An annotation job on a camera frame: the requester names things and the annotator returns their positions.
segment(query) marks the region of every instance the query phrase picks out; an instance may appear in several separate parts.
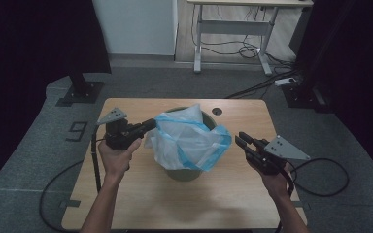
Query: person's left hand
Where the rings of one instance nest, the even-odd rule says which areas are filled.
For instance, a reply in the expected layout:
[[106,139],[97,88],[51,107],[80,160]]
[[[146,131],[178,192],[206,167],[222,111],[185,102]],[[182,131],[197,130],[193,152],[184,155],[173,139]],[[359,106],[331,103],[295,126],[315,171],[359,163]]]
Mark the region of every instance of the person's left hand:
[[135,140],[127,150],[113,150],[107,146],[105,140],[99,145],[102,163],[105,168],[105,176],[122,178],[123,174],[129,168],[129,161],[132,159],[132,153],[141,146],[142,140]]

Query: plastic bag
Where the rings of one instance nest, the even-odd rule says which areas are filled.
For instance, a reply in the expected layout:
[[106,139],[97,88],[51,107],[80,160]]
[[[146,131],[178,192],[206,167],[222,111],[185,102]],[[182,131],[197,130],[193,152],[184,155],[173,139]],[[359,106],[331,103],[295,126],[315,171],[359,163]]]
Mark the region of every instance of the plastic bag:
[[231,145],[224,126],[210,130],[203,123],[199,104],[162,113],[155,120],[156,129],[147,134],[145,148],[153,148],[155,161],[167,170],[209,171]]

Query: gray carpet floor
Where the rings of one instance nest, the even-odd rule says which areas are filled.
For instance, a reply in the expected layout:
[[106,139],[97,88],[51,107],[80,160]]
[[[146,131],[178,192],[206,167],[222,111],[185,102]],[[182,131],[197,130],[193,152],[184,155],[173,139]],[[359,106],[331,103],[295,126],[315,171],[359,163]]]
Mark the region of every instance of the gray carpet floor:
[[[266,80],[255,66],[204,65],[199,75],[188,63],[170,61],[122,61],[113,66],[112,75],[85,74],[88,81],[105,83],[95,104],[56,107],[71,83],[65,77],[48,86],[42,111],[0,172],[0,232],[55,232],[40,218],[41,194],[54,176],[85,157],[107,98],[224,98]],[[244,98],[259,98],[263,91]],[[276,86],[271,86],[263,99],[278,134],[312,158],[338,161],[350,175],[348,188],[334,197],[298,190],[312,232],[373,232],[373,161],[355,137],[333,114],[288,108]],[[70,132],[74,122],[87,122],[78,142],[66,140],[80,136]],[[80,165],[68,170],[45,195],[45,217],[56,227],[60,227],[63,204],[69,200],[79,171]],[[297,180],[311,190],[327,193],[339,188],[345,177],[333,164],[317,162],[300,170]]]

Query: table leg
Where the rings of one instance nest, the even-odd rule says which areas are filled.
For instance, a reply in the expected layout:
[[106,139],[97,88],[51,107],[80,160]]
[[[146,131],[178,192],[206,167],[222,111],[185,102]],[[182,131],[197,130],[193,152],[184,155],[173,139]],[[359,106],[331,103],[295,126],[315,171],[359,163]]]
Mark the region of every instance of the table leg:
[[278,14],[278,7],[274,7],[274,13],[272,14],[271,19],[269,20],[269,25],[268,25],[267,33],[265,35],[265,40],[262,42],[261,48],[257,49],[259,61],[261,62],[262,68],[266,76],[272,75],[272,71],[271,71],[271,68],[269,67],[265,52],[268,46],[269,39],[271,38],[272,29],[274,28],[277,14]]
[[196,23],[196,46],[195,61],[193,63],[193,72],[201,73],[201,23],[202,23],[202,5],[199,5],[198,22]]

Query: wooden table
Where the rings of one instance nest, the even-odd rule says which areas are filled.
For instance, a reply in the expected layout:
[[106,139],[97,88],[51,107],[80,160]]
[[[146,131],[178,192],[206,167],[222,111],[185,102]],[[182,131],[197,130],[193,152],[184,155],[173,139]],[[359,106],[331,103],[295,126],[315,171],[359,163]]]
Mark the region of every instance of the wooden table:
[[[262,45],[257,49],[258,58],[261,62],[265,75],[272,75],[267,57],[266,48],[274,28],[275,19],[280,7],[312,7],[312,0],[187,0],[188,3],[199,5],[198,21],[196,25],[196,47],[193,71],[201,72],[201,34],[231,34],[231,35],[257,35],[265,36]],[[227,21],[227,20],[204,20],[202,8],[204,5],[225,6],[263,6],[273,7],[274,12],[269,21]]]
[[[199,103],[217,124],[224,125],[231,136],[239,131],[259,139],[272,140],[274,125],[261,100],[216,99],[108,99],[100,117],[118,107],[127,113],[130,123],[156,117],[166,110]],[[214,108],[222,114],[215,116]],[[100,127],[97,138],[102,138]],[[104,176],[100,164],[101,178]],[[79,207],[68,207],[62,226],[80,229],[97,195],[90,147],[75,184],[71,200]],[[299,203],[294,191],[292,200]],[[306,222],[302,208],[297,209]],[[154,161],[153,150],[141,146],[131,161],[119,187],[114,229],[244,229],[275,228],[279,216],[259,174],[246,162],[235,143],[207,173],[191,182],[169,178]]]

